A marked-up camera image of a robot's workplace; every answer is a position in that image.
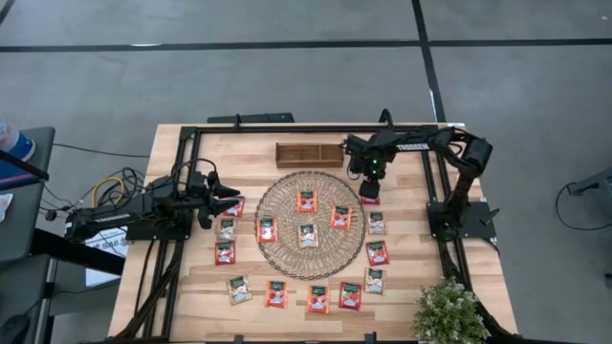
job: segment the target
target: green plant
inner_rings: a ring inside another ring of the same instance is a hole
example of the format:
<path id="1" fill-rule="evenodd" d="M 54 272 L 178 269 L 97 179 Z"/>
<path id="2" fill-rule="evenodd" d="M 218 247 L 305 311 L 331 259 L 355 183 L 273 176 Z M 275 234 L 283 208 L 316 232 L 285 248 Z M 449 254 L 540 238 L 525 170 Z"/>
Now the green plant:
<path id="1" fill-rule="evenodd" d="M 417 301 L 415 328 L 420 340 L 436 344 L 477 344 L 490 334 L 476 313 L 476 297 L 454 278 L 427 289 Z"/>

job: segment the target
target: table leg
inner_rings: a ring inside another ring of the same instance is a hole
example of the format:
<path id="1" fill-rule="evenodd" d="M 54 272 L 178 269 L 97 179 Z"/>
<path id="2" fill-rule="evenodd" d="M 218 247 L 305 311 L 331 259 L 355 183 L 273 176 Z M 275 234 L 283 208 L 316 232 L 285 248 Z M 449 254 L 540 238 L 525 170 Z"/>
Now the table leg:
<path id="1" fill-rule="evenodd" d="M 34 255 L 46 253 L 62 261 L 116 275 L 121 275 L 125 264 L 125 258 L 83 244 L 71 243 L 38 228 L 34 230 L 30 253 Z"/>

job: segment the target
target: red snack packet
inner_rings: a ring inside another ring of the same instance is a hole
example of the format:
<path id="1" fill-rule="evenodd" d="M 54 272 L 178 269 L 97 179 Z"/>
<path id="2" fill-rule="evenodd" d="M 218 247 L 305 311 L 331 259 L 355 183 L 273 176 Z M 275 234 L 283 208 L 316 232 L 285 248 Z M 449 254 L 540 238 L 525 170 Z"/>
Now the red snack packet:
<path id="1" fill-rule="evenodd" d="M 300 191 L 297 193 L 297 212 L 317 212 L 316 191 Z"/>
<path id="2" fill-rule="evenodd" d="M 266 287 L 266 307 L 287 307 L 287 283 L 268 281 Z"/>
<path id="3" fill-rule="evenodd" d="M 334 206 L 332 209 L 332 220 L 330 225 L 333 228 L 350 228 L 352 213 L 353 210 L 348 206 Z"/>
<path id="4" fill-rule="evenodd" d="M 373 204 L 379 205 L 381 203 L 381 198 L 377 197 L 376 199 L 370 199 L 367 197 L 361 197 L 361 204 Z"/>
<path id="5" fill-rule="evenodd" d="M 329 312 L 329 289 L 322 286 L 310 286 L 306 307 L 308 312 Z"/>
<path id="6" fill-rule="evenodd" d="M 242 196 L 238 196 L 238 197 L 235 197 L 234 199 L 238 200 L 238 204 L 224 211 L 223 215 L 234 216 L 234 217 L 242 216 L 242 208 L 244 208 L 245 206 L 245 198 Z"/>
<path id="7" fill-rule="evenodd" d="M 264 218 L 257 221 L 257 243 L 273 243 L 278 240 L 276 219 Z"/>
<path id="8" fill-rule="evenodd" d="M 340 283 L 338 307 L 358 311 L 361 307 L 361 285 L 347 282 Z"/>
<path id="9" fill-rule="evenodd" d="M 214 245 L 214 265 L 225 265 L 236 263 L 235 242 L 216 243 Z"/>
<path id="10" fill-rule="evenodd" d="M 370 260 L 370 267 L 376 265 L 389 264 L 389 253 L 386 250 L 384 241 L 365 244 L 367 258 Z"/>

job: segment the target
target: woven round placemat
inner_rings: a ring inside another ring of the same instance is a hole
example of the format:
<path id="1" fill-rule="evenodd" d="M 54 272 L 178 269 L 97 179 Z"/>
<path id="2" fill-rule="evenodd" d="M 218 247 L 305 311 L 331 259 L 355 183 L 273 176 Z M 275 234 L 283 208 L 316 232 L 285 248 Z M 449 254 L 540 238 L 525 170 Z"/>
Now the woven round placemat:
<path id="1" fill-rule="evenodd" d="M 317 192 L 317 212 L 297 212 L 297 192 Z M 349 229 L 331 228 L 334 205 L 353 210 Z M 298 279 L 316 280 L 344 269 L 357 257 L 365 239 L 365 215 L 360 199 L 341 179 L 317 171 L 295 172 L 273 184 L 255 212 L 255 225 L 262 218 L 276 218 L 278 241 L 259 248 L 272 266 Z M 318 247 L 298 244 L 300 225 L 317 225 Z"/>

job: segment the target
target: wooden table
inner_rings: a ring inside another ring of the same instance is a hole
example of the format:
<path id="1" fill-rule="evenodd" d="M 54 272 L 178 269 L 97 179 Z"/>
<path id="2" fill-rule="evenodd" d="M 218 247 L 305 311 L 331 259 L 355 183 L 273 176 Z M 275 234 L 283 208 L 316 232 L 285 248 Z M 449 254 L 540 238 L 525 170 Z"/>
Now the wooden table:
<path id="1" fill-rule="evenodd" d="M 147 169 L 148 182 L 169 174 L 175 161 L 181 126 L 158 126 Z M 254 212 L 259 199 L 275 181 L 295 172 L 294 169 L 276 168 L 275 144 L 340 143 L 345 136 L 341 133 L 203 135 L 200 157 L 215 161 L 222 183 L 239 189 L 246 197 L 244 213 L 238 221 L 237 263 L 215 267 L 214 231 L 203 230 L 194 222 L 181 264 L 171 340 L 233 340 L 235 334 L 243 334 L 246 340 L 363 340 L 365 333 L 374 331 L 380 340 L 416 339 L 413 319 L 419 310 L 415 300 L 421 294 L 420 288 L 435 284 L 442 278 L 437 245 L 429 235 L 425 210 L 428 194 L 421 154 L 398 154 L 396 160 L 387 166 L 386 178 L 381 181 L 382 204 L 366 206 L 366 210 L 384 212 L 388 234 L 384 237 L 368 235 L 365 242 L 384 239 L 391 264 L 382 266 L 387 271 L 385 296 L 364 293 L 360 312 L 339 309 L 338 299 L 341 281 L 362 283 L 364 268 L 368 266 L 364 248 L 343 271 L 324 280 L 306 282 L 286 277 L 273 269 L 255 241 Z M 433 153 L 430 157 L 438 195 L 443 195 Z M 200 162 L 198 169 L 208 172 L 209 166 Z M 361 181 L 350 181 L 345 167 L 323 170 L 359 189 Z M 451 166 L 448 166 L 448 171 L 454 186 L 458 173 Z M 470 195 L 482 197 L 479 181 L 474 183 Z M 477 296 L 504 328 L 515 332 L 514 316 L 497 253 L 479 239 L 468 239 L 464 244 Z M 129 250 L 109 335 L 122 330 L 134 313 L 147 247 L 147 242 L 137 242 Z M 154 247 L 149 260 L 142 298 L 149 291 L 156 250 Z M 226 281 L 240 274 L 248 274 L 253 299 L 231 306 Z M 286 310 L 264 307 L 265 283 L 270 279 L 288 282 L 289 304 Z M 328 314 L 306 312 L 309 285 L 330 286 L 332 306 Z M 163 310 L 164 300 L 161 300 L 153 334 L 160 333 Z"/>

